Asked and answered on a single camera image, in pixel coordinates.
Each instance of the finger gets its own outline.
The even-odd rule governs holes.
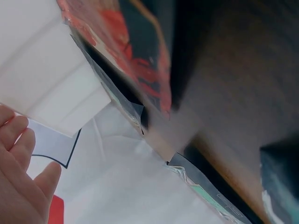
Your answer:
[[[43,172],[34,179],[34,182],[42,190],[49,202],[52,201],[60,175],[60,165],[56,162],[51,162]]]
[[[20,134],[28,126],[28,119],[23,116],[14,117],[11,121],[0,127],[0,144],[9,151]]]
[[[0,126],[4,125],[14,117],[14,112],[5,106],[0,105]]]
[[[10,150],[10,153],[14,156],[15,160],[17,160],[24,171],[27,171],[28,169],[35,144],[36,137],[34,131],[30,128],[26,128],[19,140]]]

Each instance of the dark object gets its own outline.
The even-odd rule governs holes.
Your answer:
[[[213,168],[213,166],[205,159],[205,157],[198,151],[197,148],[188,146],[184,150],[184,157],[208,178],[215,188],[221,194],[223,194],[223,196],[228,199],[231,204],[234,205],[236,211],[240,211],[241,214],[244,214],[245,217],[243,218],[242,222],[253,224],[263,223],[261,219],[251,210],[251,208],[240,198],[240,196],[228,185],[222,176]]]
[[[298,136],[261,148],[263,201],[273,223],[299,223]]]

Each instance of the red object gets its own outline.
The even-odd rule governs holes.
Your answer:
[[[57,0],[57,2],[64,20],[75,27],[91,45],[96,47],[98,39],[101,39],[118,67],[147,95],[158,99],[161,112],[168,117],[171,108],[171,65],[164,42],[160,40],[159,53],[156,56],[158,65],[157,68],[153,68],[148,58],[136,58],[132,54],[134,43],[130,42],[121,10],[111,7],[112,2],[105,0]]]
[[[64,224],[64,201],[55,195],[50,206],[48,224]]]

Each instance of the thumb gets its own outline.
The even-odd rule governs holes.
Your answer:
[[[56,162],[51,162],[35,179],[35,184],[42,190],[49,202],[52,201],[54,192],[61,175],[61,167]]]

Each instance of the wooden surface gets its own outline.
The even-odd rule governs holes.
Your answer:
[[[167,121],[149,109],[147,139],[167,159],[168,150],[182,150],[195,138],[198,150],[267,223],[259,148],[299,128],[299,5],[179,2],[174,110]]]

